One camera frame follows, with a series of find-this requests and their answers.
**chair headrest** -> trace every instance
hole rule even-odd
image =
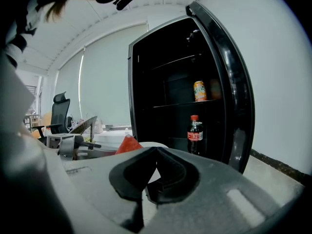
[[[66,91],[64,93],[61,93],[61,94],[54,96],[53,102],[54,103],[62,103],[63,101],[65,101],[66,100],[65,93],[66,93]]]

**baseboard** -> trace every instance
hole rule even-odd
[[[291,177],[292,179],[298,181],[300,184],[304,185],[305,187],[311,187],[312,186],[312,176],[302,173],[294,168],[292,168],[289,165],[286,165],[285,163],[278,161],[276,159],[270,158],[268,156],[265,156],[256,150],[252,149],[250,152],[250,155],[261,160],[262,162],[266,163],[269,166],[272,166],[273,168],[277,169],[281,173],[287,175],[288,177]]]

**ceiling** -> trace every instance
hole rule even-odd
[[[119,13],[128,13],[147,6],[187,5],[194,0],[133,0],[124,10],[95,1],[70,0],[61,19],[43,22],[24,50],[18,68],[45,75],[60,54],[80,35],[95,25],[111,20]]]

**cola bottle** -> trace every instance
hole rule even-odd
[[[191,116],[191,124],[187,128],[187,150],[191,154],[204,156],[203,127],[198,115]]]

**floor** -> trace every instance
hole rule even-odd
[[[266,191],[279,206],[299,196],[304,186],[253,156],[249,157],[244,176]],[[143,197],[143,219],[147,225],[156,213],[156,205]]]

